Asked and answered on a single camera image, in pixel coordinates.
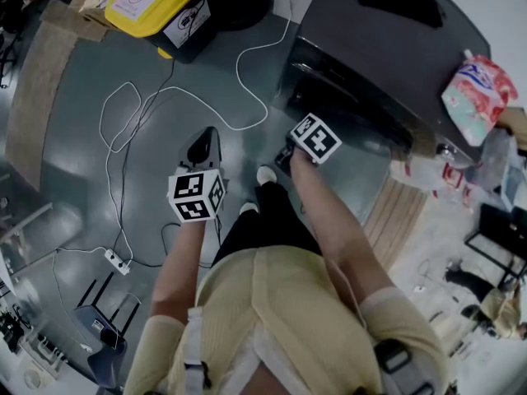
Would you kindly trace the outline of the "brown cardboard floor sheet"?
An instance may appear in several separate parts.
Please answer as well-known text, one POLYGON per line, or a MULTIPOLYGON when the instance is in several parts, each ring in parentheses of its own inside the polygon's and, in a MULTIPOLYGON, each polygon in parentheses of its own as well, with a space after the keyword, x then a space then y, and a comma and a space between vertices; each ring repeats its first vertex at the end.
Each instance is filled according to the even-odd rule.
POLYGON ((40 189, 44 142, 54 99, 77 35, 42 21, 20 70, 7 125, 5 157, 40 189))

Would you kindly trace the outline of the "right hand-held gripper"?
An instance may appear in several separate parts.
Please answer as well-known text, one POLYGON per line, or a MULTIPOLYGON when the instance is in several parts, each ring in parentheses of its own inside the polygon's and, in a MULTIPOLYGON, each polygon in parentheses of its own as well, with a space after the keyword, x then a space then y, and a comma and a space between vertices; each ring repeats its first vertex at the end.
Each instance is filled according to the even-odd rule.
POLYGON ((275 165, 291 175, 290 160, 296 148, 303 150, 311 162, 322 165, 342 145, 340 138, 320 118, 307 114, 287 135, 285 146, 275 157, 275 165))

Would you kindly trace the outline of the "pink detergent pouch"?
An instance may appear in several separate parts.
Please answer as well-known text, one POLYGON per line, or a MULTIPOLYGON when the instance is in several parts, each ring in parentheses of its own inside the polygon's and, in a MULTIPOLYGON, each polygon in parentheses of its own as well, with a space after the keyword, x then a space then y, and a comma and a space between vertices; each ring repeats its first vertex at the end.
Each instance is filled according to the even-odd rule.
POLYGON ((464 61, 442 92, 441 99, 464 140, 471 147, 478 147, 509 102, 518 99, 518 91, 500 66, 466 49, 464 61))

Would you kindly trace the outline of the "clear plastic bag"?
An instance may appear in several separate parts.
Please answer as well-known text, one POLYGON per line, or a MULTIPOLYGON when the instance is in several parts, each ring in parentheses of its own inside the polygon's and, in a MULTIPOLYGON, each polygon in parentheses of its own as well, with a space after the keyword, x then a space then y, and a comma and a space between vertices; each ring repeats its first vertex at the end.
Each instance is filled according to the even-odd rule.
POLYGON ((518 150, 515 136, 506 128, 494 128, 483 145, 479 186, 505 211, 513 209, 516 194, 525 181, 518 150))

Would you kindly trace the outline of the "dark router with antennas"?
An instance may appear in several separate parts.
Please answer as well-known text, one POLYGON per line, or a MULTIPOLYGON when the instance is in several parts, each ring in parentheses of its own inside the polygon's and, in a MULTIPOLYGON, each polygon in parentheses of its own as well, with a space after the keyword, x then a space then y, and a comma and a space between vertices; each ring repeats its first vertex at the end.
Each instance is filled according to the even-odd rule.
POLYGON ((127 293, 119 307, 112 313, 110 318, 107 318, 97 307, 97 304, 101 296, 105 293, 105 290, 107 289, 113 276, 114 273, 111 272, 105 279, 104 283, 100 286, 93 300, 88 303, 88 296, 94 290, 97 283, 97 280, 94 279, 93 282, 88 286, 86 292, 81 297, 80 301, 77 304, 77 307, 73 310, 73 313, 77 321, 93 337, 98 338, 101 343, 116 350, 120 345, 123 345, 125 343, 124 335, 128 331, 128 327, 133 321, 142 302, 139 298, 135 297, 130 293, 127 293), (114 324, 114 320, 119 314, 121 306, 128 300, 130 296, 132 296, 136 300, 136 304, 133 307, 131 314, 128 316, 128 319, 124 326, 121 329, 118 329, 114 324))

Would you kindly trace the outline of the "open cardboard box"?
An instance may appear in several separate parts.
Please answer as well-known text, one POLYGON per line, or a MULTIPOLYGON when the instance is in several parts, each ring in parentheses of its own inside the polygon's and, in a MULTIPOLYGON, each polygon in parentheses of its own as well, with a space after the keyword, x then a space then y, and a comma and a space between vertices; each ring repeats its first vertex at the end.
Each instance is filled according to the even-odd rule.
POLYGON ((110 0, 51 0, 41 19, 75 35, 100 42, 109 30, 119 28, 105 17, 110 0))

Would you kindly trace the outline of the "dark grey washing machine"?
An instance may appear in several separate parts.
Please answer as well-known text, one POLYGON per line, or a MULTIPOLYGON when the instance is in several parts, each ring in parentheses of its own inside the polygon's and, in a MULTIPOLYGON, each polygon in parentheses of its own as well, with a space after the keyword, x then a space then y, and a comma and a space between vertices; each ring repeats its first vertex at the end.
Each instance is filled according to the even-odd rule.
POLYGON ((489 56, 491 47, 452 0, 436 1, 443 16, 439 29, 357 0, 313 0, 284 63, 274 105, 292 119, 304 117, 289 114, 286 99, 301 78, 313 77, 384 109, 410 132, 411 151, 477 163, 481 149, 464 140, 441 94, 466 49, 489 56))

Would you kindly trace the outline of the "person's pale yellow cardigan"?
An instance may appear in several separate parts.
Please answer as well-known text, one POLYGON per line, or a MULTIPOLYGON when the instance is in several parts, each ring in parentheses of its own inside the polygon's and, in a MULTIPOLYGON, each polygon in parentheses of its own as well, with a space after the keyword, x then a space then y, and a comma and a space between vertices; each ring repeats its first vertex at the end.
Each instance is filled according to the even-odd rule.
POLYGON ((399 289, 358 310, 321 269, 217 264, 186 324, 150 318, 124 395, 241 395, 266 366, 291 395, 443 395, 448 361, 399 289))

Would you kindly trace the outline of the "yellow-lid black bin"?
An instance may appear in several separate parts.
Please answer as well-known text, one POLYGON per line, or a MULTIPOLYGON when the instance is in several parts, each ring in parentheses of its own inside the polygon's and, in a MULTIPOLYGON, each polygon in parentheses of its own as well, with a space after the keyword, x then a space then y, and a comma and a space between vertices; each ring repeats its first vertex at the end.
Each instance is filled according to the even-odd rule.
POLYGON ((166 59, 189 64, 217 34, 209 0, 110 0, 105 19, 148 41, 166 59))

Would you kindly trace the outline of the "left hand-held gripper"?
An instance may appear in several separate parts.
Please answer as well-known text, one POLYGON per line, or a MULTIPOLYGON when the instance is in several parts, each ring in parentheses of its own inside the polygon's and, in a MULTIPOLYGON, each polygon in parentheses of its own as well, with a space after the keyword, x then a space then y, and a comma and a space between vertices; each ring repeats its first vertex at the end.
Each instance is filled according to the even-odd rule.
POLYGON ((195 133, 180 150, 180 166, 168 178, 167 200, 181 223, 217 217, 226 195, 222 170, 191 170, 188 166, 219 167, 221 161, 219 132, 212 126, 195 133))

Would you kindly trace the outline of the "black pedestal fan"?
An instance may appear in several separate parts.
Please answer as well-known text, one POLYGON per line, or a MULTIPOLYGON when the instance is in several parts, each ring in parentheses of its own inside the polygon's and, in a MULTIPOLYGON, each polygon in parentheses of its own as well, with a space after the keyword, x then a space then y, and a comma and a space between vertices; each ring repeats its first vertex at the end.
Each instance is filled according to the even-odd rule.
POLYGON ((219 31, 245 30, 268 13, 270 0, 210 0, 219 31))

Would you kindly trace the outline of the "person's black trousers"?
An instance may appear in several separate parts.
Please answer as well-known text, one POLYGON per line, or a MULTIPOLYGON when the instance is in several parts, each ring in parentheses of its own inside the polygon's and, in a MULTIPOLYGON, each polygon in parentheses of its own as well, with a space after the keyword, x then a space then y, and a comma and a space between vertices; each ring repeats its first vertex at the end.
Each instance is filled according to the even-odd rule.
POLYGON ((321 269, 319 245, 296 214, 287 190, 281 184, 267 183, 257 186, 255 195, 259 213, 238 216, 212 264, 247 258, 259 270, 321 269))

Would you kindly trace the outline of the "clear water jug red label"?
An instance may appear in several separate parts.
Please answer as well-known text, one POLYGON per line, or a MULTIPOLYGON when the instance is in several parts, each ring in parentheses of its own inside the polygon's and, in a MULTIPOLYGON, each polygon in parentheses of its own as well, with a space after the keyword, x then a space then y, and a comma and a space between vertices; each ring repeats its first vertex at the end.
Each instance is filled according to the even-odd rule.
POLYGON ((389 171, 392 179, 426 192, 437 190, 440 187, 439 166, 433 159, 412 156, 406 161, 392 160, 389 171))
POLYGON ((473 188, 466 181, 463 170, 459 170, 450 163, 446 163, 442 172, 442 179, 445 186, 441 190, 441 195, 444 198, 449 202, 471 207, 473 188))

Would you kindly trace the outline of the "white power strip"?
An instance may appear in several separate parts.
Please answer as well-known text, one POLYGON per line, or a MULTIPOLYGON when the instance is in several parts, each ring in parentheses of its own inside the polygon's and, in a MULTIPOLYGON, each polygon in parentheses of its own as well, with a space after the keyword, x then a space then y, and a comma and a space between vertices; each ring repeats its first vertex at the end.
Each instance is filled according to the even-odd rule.
POLYGON ((123 260, 113 249, 105 250, 106 260, 123 276, 130 273, 131 260, 123 260))

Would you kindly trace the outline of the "person's right forearm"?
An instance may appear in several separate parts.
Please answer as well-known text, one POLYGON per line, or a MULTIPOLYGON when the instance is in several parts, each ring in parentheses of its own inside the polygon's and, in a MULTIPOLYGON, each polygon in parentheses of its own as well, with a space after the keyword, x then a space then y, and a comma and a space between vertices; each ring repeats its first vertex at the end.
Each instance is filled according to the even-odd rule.
POLYGON ((360 222, 325 183, 311 158, 296 148, 291 179, 305 208, 329 278, 351 309, 398 295, 369 244, 360 222))

